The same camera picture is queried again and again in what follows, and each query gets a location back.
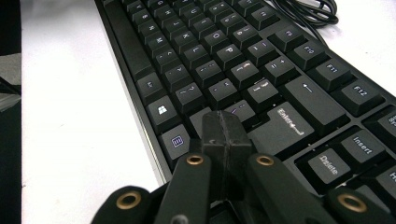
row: white desk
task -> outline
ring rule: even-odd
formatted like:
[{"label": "white desk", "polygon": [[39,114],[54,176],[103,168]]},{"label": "white desk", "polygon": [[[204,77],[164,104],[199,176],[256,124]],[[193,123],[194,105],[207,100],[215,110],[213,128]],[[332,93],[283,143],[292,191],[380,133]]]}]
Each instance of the white desk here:
[{"label": "white desk", "polygon": [[[396,95],[396,1],[338,0],[330,48]],[[22,222],[88,223],[162,181],[91,1],[21,1]]]}]

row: black keyboard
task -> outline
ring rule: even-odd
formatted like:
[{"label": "black keyboard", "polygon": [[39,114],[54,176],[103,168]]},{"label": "black keyboard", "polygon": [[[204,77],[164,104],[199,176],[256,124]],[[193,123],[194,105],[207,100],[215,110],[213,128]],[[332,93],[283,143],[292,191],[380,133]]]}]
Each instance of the black keyboard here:
[{"label": "black keyboard", "polygon": [[261,0],[96,1],[165,177],[235,114],[317,195],[356,189],[396,216],[396,100]]}]

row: black key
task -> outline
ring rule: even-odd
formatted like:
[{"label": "black key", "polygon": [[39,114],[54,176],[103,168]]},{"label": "black key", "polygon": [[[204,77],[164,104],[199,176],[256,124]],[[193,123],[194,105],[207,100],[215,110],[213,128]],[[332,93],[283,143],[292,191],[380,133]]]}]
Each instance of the black key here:
[{"label": "black key", "polygon": [[144,106],[166,95],[166,90],[156,73],[151,73],[137,80],[136,87]]},{"label": "black key", "polygon": [[396,161],[387,161],[361,177],[389,208],[396,207]]},{"label": "black key", "polygon": [[210,57],[202,45],[197,45],[184,51],[181,55],[181,60],[189,70],[192,70],[203,63],[209,62]]},{"label": "black key", "polygon": [[175,52],[170,49],[164,53],[159,54],[155,57],[154,64],[160,74],[169,71],[170,69],[174,68],[178,64],[180,64],[180,60],[178,59]]},{"label": "black key", "polygon": [[333,91],[353,77],[347,67],[336,59],[330,59],[307,74],[325,91]]},{"label": "black key", "polygon": [[262,38],[257,34],[256,30],[250,25],[241,28],[230,36],[231,41],[241,50],[257,43]]},{"label": "black key", "polygon": [[203,41],[202,45],[210,54],[214,54],[217,51],[229,46],[231,44],[230,40],[227,38],[222,31],[215,31],[214,33],[207,35]]},{"label": "black key", "polygon": [[308,41],[288,53],[289,58],[304,71],[322,63],[327,59],[324,49],[314,42]]},{"label": "black key", "polygon": [[139,26],[145,23],[146,21],[150,21],[151,19],[152,19],[151,15],[146,9],[136,12],[132,18],[134,28],[137,29],[137,32],[140,32]]},{"label": "black key", "polygon": [[156,134],[164,133],[181,122],[169,96],[154,101],[146,109]]},{"label": "black key", "polygon": [[246,100],[242,100],[226,108],[225,111],[228,111],[238,116],[239,120],[245,128],[249,128],[252,125],[260,122],[259,118],[257,118],[256,114],[251,109],[250,105]]},{"label": "black key", "polygon": [[172,46],[178,54],[198,45],[198,41],[191,31],[187,31],[172,40]]},{"label": "black key", "polygon": [[193,7],[183,12],[180,18],[187,24],[187,26],[191,27],[196,22],[203,20],[205,15],[200,8]]},{"label": "black key", "polygon": [[238,90],[243,90],[262,78],[259,69],[251,61],[238,64],[227,72],[227,77]]},{"label": "black key", "polygon": [[156,22],[161,26],[165,27],[167,21],[175,21],[177,19],[177,14],[169,6],[161,7],[157,10]]},{"label": "black key", "polygon": [[207,11],[210,7],[218,4],[220,0],[197,0],[196,4],[202,11]]},{"label": "black key", "polygon": [[259,0],[241,0],[233,8],[243,17],[246,17],[261,6],[262,3]]},{"label": "black key", "polygon": [[271,109],[267,116],[269,121],[247,134],[259,152],[285,160],[311,141],[314,129],[289,103]]},{"label": "black key", "polygon": [[221,2],[210,7],[206,14],[212,21],[218,22],[224,17],[233,14],[233,11],[227,4]]},{"label": "black key", "polygon": [[169,40],[172,40],[176,36],[187,31],[188,29],[181,19],[167,20],[165,23],[165,28],[163,29],[163,33]]},{"label": "black key", "polygon": [[192,83],[192,77],[184,65],[179,64],[173,69],[165,72],[162,76],[163,83],[169,92],[174,92],[189,83]]},{"label": "black key", "polygon": [[160,28],[157,26],[154,20],[146,21],[145,23],[139,26],[140,30],[140,38],[143,40],[145,45],[152,40],[154,37],[153,35],[156,33],[161,33]]},{"label": "black key", "polygon": [[219,50],[213,59],[218,63],[220,68],[225,71],[245,60],[244,55],[241,50],[239,50],[235,45],[230,45],[224,49]]},{"label": "black key", "polygon": [[282,90],[321,136],[348,121],[343,108],[308,77],[297,77]]},{"label": "black key", "polygon": [[181,16],[183,12],[195,7],[194,0],[177,0],[173,4],[173,9],[178,16]]},{"label": "black key", "polygon": [[215,23],[213,23],[213,21],[210,20],[209,18],[204,18],[203,20],[196,22],[191,27],[191,30],[195,34],[195,36],[200,40],[203,39],[205,36],[210,35],[213,32],[216,32],[218,30],[218,27],[216,27]]},{"label": "black key", "polygon": [[360,186],[356,189],[357,192],[366,196],[373,203],[375,203],[378,207],[382,208],[385,212],[390,213],[390,209],[376,196],[376,194],[366,185]]},{"label": "black key", "polygon": [[298,72],[294,65],[284,56],[269,62],[262,68],[263,74],[274,86],[279,86],[296,77]]},{"label": "black key", "polygon": [[342,137],[332,140],[330,146],[337,149],[338,154],[356,174],[371,168],[387,155],[385,148],[366,130],[345,133]]},{"label": "black key", "polygon": [[159,137],[163,154],[171,170],[174,170],[177,160],[182,155],[189,152],[190,136],[182,124],[169,130]]},{"label": "black key", "polygon": [[388,107],[375,114],[364,121],[364,125],[387,147],[396,152],[396,109],[394,107]]},{"label": "black key", "polygon": [[262,7],[259,10],[247,15],[247,21],[257,30],[262,30],[267,26],[279,21],[279,17],[269,7]]},{"label": "black key", "polygon": [[383,99],[378,90],[359,79],[334,93],[334,98],[357,117],[379,105]]},{"label": "black key", "polygon": [[228,78],[209,87],[206,95],[214,110],[220,110],[238,101],[240,98],[238,91]]},{"label": "black key", "polygon": [[246,26],[244,20],[236,13],[226,16],[218,22],[218,27],[226,35],[230,35],[244,26]]},{"label": "black key", "polygon": [[205,97],[194,82],[175,91],[173,96],[176,107],[181,114],[187,114],[205,103]]},{"label": "black key", "polygon": [[302,162],[300,168],[319,194],[325,193],[327,189],[334,188],[351,177],[349,166],[332,148]]},{"label": "black key", "polygon": [[302,32],[290,25],[269,37],[269,40],[283,52],[288,52],[305,42]]},{"label": "black key", "polygon": [[244,51],[247,58],[253,62],[256,67],[261,67],[265,63],[269,63],[275,59],[278,54],[274,46],[268,40],[261,40],[250,46]]},{"label": "black key", "polygon": [[202,118],[206,113],[212,111],[209,107],[205,107],[203,110],[193,114],[189,117],[189,122],[191,124],[192,130],[195,131],[195,135],[202,138]]},{"label": "black key", "polygon": [[261,113],[282,99],[277,89],[266,79],[247,88],[243,94],[256,113]]},{"label": "black key", "polygon": [[157,33],[152,40],[148,42],[148,54],[152,59],[154,59],[157,55],[164,53],[171,49],[168,41],[165,36],[161,33]]},{"label": "black key", "polygon": [[125,17],[120,2],[113,1],[106,4],[105,11],[134,81],[154,72],[151,61],[141,46],[134,28]]},{"label": "black key", "polygon": [[192,71],[192,76],[201,89],[206,89],[225,78],[213,60],[197,67]]}]

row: black cable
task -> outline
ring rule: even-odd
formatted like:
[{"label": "black cable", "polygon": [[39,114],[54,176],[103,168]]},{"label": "black cable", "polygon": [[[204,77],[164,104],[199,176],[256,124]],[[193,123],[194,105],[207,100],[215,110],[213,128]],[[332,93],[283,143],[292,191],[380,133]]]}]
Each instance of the black cable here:
[{"label": "black cable", "polygon": [[317,29],[338,22],[338,18],[335,16],[337,4],[334,0],[313,0],[318,2],[318,6],[312,6],[297,0],[267,1],[272,2],[274,7],[299,25],[308,28],[323,45],[327,46]]},{"label": "black cable", "polygon": [[21,91],[18,90],[17,88],[15,88],[13,85],[11,85],[9,82],[7,82],[5,79],[3,79],[2,77],[0,77],[0,83],[2,83],[5,87],[7,87],[7,89],[9,89],[10,91],[21,95]]}]

